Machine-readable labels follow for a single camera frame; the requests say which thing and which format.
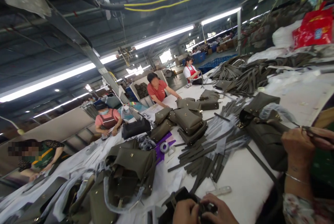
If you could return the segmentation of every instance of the ceiling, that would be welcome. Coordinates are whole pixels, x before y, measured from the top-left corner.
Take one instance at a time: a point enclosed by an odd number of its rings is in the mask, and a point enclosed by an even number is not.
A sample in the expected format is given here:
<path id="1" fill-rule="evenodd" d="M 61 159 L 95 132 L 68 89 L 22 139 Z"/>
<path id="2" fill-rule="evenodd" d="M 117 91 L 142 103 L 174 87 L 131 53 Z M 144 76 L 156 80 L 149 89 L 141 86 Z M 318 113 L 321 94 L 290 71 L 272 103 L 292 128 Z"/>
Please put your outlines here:
<path id="1" fill-rule="evenodd" d="M 138 57 L 130 60 L 130 65 L 150 64 L 149 59 L 159 56 L 165 49 L 171 49 L 172 54 L 183 54 L 185 43 L 199 36 L 203 40 L 198 22 L 203 18 L 221 13 L 246 0 L 191 0 L 180 5 L 152 12 L 134 12 L 128 10 L 112 11 L 111 19 L 106 19 L 106 11 L 96 8 L 82 0 L 49 0 L 66 19 L 86 38 L 101 55 L 117 50 L 117 47 L 133 46 L 148 37 L 171 29 L 197 22 L 195 29 L 185 34 L 177 35 L 165 42 L 160 42 L 133 52 Z M 140 3 L 154 0 L 110 0 L 110 3 Z M 170 0 L 168 5 L 179 0 Z M 266 0 L 263 6 L 258 0 L 249 0 L 242 5 L 242 18 L 249 18 L 266 12 L 273 0 Z M 236 15 L 231 16 L 231 24 L 236 25 Z M 0 3 L 0 93 L 13 87 L 36 80 L 57 70 L 63 70 L 88 58 L 70 46 L 66 40 L 59 39 L 59 32 L 46 20 L 25 10 L 8 7 Z M 230 28 L 230 22 L 219 20 L 204 27 L 205 33 Z M 105 64 L 117 78 L 125 75 L 125 61 L 118 59 Z M 97 70 L 90 70 L 78 76 L 71 77 L 52 86 L 30 93 L 10 102 L 0 104 L 0 115 L 15 119 L 29 118 L 34 113 L 41 112 L 34 107 L 47 101 L 61 101 L 69 95 L 84 93 L 84 86 L 100 80 Z"/>

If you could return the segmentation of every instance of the red apron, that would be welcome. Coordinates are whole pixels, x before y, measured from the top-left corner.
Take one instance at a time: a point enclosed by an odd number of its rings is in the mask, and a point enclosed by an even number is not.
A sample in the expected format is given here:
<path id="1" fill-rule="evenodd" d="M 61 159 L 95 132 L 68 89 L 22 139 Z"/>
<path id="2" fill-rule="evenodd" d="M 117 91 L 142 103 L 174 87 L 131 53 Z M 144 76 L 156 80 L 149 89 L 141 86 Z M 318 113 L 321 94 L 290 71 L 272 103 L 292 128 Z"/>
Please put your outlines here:
<path id="1" fill-rule="evenodd" d="M 189 72 L 190 72 L 190 76 L 192 76 L 192 75 L 194 75 L 194 74 L 196 73 L 194 67 L 193 67 L 193 66 L 191 66 L 191 67 L 192 67 L 192 70 L 190 70 L 190 69 L 188 68 L 188 70 L 189 70 Z"/>
<path id="2" fill-rule="evenodd" d="M 112 127 L 114 127 L 117 124 L 117 121 L 114 118 L 114 110 L 116 109 L 112 109 L 111 110 L 111 117 L 109 118 L 103 118 L 100 114 L 99 116 L 101 117 L 102 120 L 102 126 L 104 126 L 106 129 L 111 129 Z"/>

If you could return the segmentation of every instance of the workbench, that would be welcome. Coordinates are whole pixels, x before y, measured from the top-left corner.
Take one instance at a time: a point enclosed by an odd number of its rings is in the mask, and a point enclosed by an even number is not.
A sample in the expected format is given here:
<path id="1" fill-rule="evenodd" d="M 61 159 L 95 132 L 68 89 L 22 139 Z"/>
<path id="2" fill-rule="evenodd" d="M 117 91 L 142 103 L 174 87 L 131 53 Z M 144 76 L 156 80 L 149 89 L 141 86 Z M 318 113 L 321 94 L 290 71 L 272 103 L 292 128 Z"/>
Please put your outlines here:
<path id="1" fill-rule="evenodd" d="M 321 74 L 310 82 L 295 82 L 278 88 L 270 94 L 281 97 L 280 104 L 294 114 L 298 124 L 310 126 L 322 107 L 333 95 L 333 80 L 333 73 Z M 194 85 L 190 88 L 183 87 L 177 93 L 183 98 L 192 97 L 199 99 L 204 89 L 213 89 L 213 87 L 212 85 L 205 85 L 204 88 L 201 88 L 199 85 Z M 173 95 L 169 95 L 163 102 L 171 108 L 176 108 L 175 100 L 176 98 Z M 220 99 L 219 109 L 203 111 L 203 119 L 209 119 L 214 116 L 214 113 L 220 113 L 222 106 L 226 105 L 229 101 L 231 99 L 228 97 Z M 156 104 L 144 113 L 151 116 L 150 120 L 154 120 L 154 114 L 161 109 L 162 107 Z M 176 140 L 174 145 L 183 143 L 177 129 L 178 126 L 171 129 L 172 137 Z M 105 159 L 112 146 L 123 141 L 120 131 L 117 136 L 110 137 L 104 142 L 98 140 L 95 144 L 91 144 L 61 163 L 44 184 L 41 182 L 40 184 L 42 185 L 35 186 L 36 189 L 33 192 L 22 194 L 25 190 L 25 186 L 23 186 L 9 195 L 0 203 L 0 211 L 3 210 L 0 213 L 0 224 L 27 202 L 34 202 L 58 176 L 67 179 L 69 177 L 73 178 L 79 171 L 87 168 L 95 168 L 97 163 Z M 94 145 L 96 149 L 90 153 L 89 150 L 93 149 Z M 249 146 L 270 169 L 254 141 L 251 141 Z M 146 199 L 142 198 L 141 203 L 137 204 L 129 214 L 120 216 L 117 224 L 142 223 L 143 213 L 146 208 L 151 205 L 161 206 L 161 203 L 171 192 L 177 191 L 182 186 L 191 190 L 196 178 L 187 175 L 183 167 L 170 173 L 167 172 L 168 168 L 179 163 L 177 157 L 181 154 L 183 148 L 184 146 L 176 147 L 174 154 L 170 157 L 165 156 L 165 160 L 157 165 L 151 196 Z M 280 176 L 278 172 L 271 171 L 276 177 Z M 247 149 L 241 149 L 229 156 L 217 185 L 218 187 L 231 186 L 232 192 L 219 198 L 226 202 L 240 224 L 250 224 L 255 223 L 259 216 L 262 206 L 273 187 L 273 181 L 250 152 Z M 214 189 L 212 181 L 206 178 L 197 189 L 196 195 L 203 197 L 206 191 Z"/>

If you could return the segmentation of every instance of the factory floor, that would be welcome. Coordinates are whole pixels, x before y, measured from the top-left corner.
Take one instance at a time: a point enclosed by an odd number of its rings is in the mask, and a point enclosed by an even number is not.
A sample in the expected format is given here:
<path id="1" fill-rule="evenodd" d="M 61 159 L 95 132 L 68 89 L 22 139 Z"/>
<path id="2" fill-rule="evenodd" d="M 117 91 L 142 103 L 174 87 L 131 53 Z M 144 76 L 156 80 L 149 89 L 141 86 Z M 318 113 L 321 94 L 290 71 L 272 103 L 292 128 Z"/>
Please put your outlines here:
<path id="1" fill-rule="evenodd" d="M 202 65 L 204 65 L 204 64 L 206 64 L 210 61 L 213 61 L 215 58 L 224 57 L 224 56 L 227 56 L 227 55 L 234 55 L 236 53 L 237 52 L 235 52 L 234 49 L 227 50 L 227 51 L 222 52 L 222 53 L 213 53 L 212 55 L 207 57 L 205 59 L 205 61 L 203 61 L 202 63 L 199 63 L 199 64 L 195 64 L 194 66 L 197 69 L 198 67 L 200 67 L 200 66 L 202 66 Z M 177 68 L 178 70 L 183 69 L 183 67 L 175 67 L 175 68 Z M 178 75 L 167 78 L 167 83 L 168 83 L 168 86 L 171 89 L 173 89 L 174 91 L 177 91 L 177 90 L 179 90 L 180 88 L 182 88 L 183 86 L 185 86 L 187 84 L 187 79 L 184 77 L 183 73 L 180 73 Z"/>

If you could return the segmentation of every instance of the purple paper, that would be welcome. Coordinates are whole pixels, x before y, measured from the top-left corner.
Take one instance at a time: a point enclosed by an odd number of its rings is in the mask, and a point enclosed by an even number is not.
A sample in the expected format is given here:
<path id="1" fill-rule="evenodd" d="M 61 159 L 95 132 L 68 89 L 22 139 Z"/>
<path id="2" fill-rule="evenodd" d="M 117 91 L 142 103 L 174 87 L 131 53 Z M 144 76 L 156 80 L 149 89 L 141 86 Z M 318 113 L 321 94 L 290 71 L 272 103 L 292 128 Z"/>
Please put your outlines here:
<path id="1" fill-rule="evenodd" d="M 160 161 L 157 164 L 165 160 L 165 154 L 160 151 L 160 145 L 163 142 L 167 142 L 169 146 L 172 146 L 176 142 L 176 140 L 174 140 L 172 133 L 168 131 L 167 134 L 157 143 L 157 146 L 155 147 L 155 150 L 157 152 L 157 160 L 160 158 Z"/>

